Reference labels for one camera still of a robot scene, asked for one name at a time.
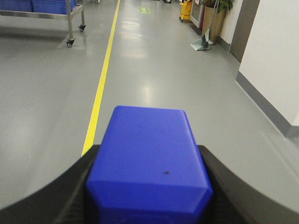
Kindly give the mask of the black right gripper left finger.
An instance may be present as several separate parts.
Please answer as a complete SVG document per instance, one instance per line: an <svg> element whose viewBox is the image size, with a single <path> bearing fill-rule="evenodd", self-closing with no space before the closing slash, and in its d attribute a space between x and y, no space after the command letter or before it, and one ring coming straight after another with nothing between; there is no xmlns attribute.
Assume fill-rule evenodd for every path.
<svg viewBox="0 0 299 224"><path fill-rule="evenodd" d="M37 192L0 211L2 224L86 224L85 183L100 145Z"/></svg>

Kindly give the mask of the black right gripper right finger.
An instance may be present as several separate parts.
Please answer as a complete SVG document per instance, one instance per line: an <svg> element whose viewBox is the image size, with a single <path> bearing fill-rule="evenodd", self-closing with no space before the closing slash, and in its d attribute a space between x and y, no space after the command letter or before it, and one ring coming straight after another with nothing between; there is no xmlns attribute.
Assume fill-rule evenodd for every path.
<svg viewBox="0 0 299 224"><path fill-rule="evenodd" d="M299 214L247 184L204 145L198 150L214 191L201 224L297 224Z"/></svg>

